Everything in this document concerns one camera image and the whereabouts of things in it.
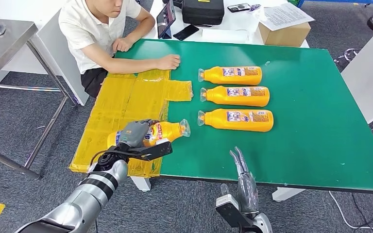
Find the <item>tablet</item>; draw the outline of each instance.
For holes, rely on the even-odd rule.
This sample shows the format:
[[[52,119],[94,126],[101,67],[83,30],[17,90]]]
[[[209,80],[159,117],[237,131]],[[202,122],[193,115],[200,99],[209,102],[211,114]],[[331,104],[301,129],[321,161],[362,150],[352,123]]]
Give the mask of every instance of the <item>tablet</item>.
[[[170,35],[170,27],[175,21],[175,9],[173,1],[169,0],[162,11],[156,17],[156,24],[158,25],[158,38],[163,38],[165,35]]]

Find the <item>robotic hand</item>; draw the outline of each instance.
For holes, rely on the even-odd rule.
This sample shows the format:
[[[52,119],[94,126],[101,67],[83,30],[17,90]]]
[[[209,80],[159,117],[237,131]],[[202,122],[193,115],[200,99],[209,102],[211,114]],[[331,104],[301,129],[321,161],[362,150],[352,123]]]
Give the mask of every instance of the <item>robotic hand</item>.
[[[231,227],[239,227],[241,233],[272,233],[268,217],[259,211],[258,191],[255,179],[249,172],[244,156],[238,147],[238,155],[229,151],[238,172],[238,201],[229,193],[226,184],[221,184],[222,197],[217,198],[215,209]]]
[[[172,153],[169,141],[143,147],[143,139],[154,120],[130,122],[121,132],[116,146],[100,151],[97,163],[72,194],[41,219],[28,223],[16,233],[85,233],[95,222],[118,185],[126,179],[129,158],[150,161]]]

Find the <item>orange bottle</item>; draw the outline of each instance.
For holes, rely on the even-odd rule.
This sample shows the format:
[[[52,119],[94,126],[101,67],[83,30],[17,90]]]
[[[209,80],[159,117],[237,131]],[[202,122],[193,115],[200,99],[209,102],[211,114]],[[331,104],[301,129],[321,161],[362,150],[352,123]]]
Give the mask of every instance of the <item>orange bottle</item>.
[[[121,131],[111,133],[107,138],[108,148],[111,146],[116,146],[119,141],[119,136]],[[156,144],[157,141],[161,139],[168,139],[168,141],[173,142],[178,137],[184,136],[189,137],[191,135],[191,129],[189,123],[186,119],[181,120],[179,123],[170,122],[158,122],[149,127],[143,144],[146,147],[150,147]]]
[[[198,81],[216,84],[258,85],[262,79],[260,67],[213,67],[198,70]]]
[[[198,125],[217,129],[267,132],[274,125],[272,112],[257,109],[216,109],[209,113],[198,112]]]
[[[270,101],[270,91],[263,86],[201,88],[201,101],[217,104],[264,107]]]

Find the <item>green table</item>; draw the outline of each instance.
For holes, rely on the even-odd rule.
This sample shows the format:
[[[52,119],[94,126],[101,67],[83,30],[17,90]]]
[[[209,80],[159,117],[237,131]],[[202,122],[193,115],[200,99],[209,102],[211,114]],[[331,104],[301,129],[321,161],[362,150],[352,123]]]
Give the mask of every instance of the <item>green table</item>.
[[[192,80],[191,102],[171,102],[169,121],[186,118],[191,137],[173,142],[161,175],[236,181],[229,150],[238,146],[259,184],[373,193],[373,133],[327,50],[290,47],[140,40],[118,57],[147,59],[174,53],[181,65],[171,79]],[[267,133],[197,125],[197,112],[245,106],[200,102],[198,68],[260,66],[270,89],[274,127]]]

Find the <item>gray carpet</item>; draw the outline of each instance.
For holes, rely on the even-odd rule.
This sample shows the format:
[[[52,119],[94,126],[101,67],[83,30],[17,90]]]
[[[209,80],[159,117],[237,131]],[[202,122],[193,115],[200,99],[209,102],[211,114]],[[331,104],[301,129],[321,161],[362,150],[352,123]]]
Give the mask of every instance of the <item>gray carpet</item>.
[[[150,1],[143,4],[146,8]],[[365,24],[373,6],[306,2],[303,10],[317,21],[308,36],[311,47],[327,48],[338,56],[346,48],[363,47],[373,35]],[[51,85],[45,75],[11,72],[4,84]],[[59,93],[0,90],[0,152],[24,163],[37,142],[42,128],[57,108]],[[13,232],[23,224],[41,217],[60,204],[80,181],[82,174],[72,173],[68,165],[75,153],[93,106],[68,103],[32,165],[43,178],[31,181],[0,164],[0,203],[6,205],[0,215],[0,233]],[[231,233],[214,210],[219,195],[218,183],[155,178],[153,189],[143,193],[130,179],[118,189],[98,219],[100,233]],[[236,185],[229,184],[231,190]],[[351,233],[328,192],[307,190],[287,201],[271,199],[272,187],[259,187],[260,206],[268,215],[276,233]],[[354,207],[351,193],[334,193],[347,220],[360,225],[363,220]],[[373,195],[356,194],[366,218],[373,215]],[[370,230],[359,230],[369,233]]]

